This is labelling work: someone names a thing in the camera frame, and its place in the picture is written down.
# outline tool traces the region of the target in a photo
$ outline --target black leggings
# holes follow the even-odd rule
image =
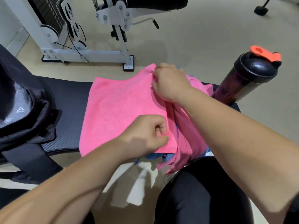
[[[160,193],[156,224],[253,224],[248,197],[213,156],[181,169]]]

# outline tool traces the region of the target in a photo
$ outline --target adidas logo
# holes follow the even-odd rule
[[[16,113],[19,113],[19,112],[24,112],[24,109],[23,109],[22,107],[20,107],[20,108],[16,111]]]
[[[9,123],[13,118],[7,118],[4,120],[5,123]]]

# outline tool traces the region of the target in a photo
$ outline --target black backpack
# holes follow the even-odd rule
[[[58,111],[42,84],[0,45],[0,152],[21,169],[17,182],[39,184],[62,167],[40,146],[55,139]]]

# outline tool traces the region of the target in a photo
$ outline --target forearm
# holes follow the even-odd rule
[[[116,168],[126,146],[109,141],[0,211],[2,224],[81,223]]]
[[[228,175],[269,222],[282,223],[299,191],[299,149],[292,141],[192,88],[178,103]]]

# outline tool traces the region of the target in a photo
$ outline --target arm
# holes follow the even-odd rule
[[[0,210],[0,224],[82,223],[116,168],[169,140],[162,116],[139,116],[120,136]]]
[[[299,147],[286,137],[190,86],[185,73],[161,64],[157,94],[188,113],[223,169],[269,223],[283,223],[299,192]]]

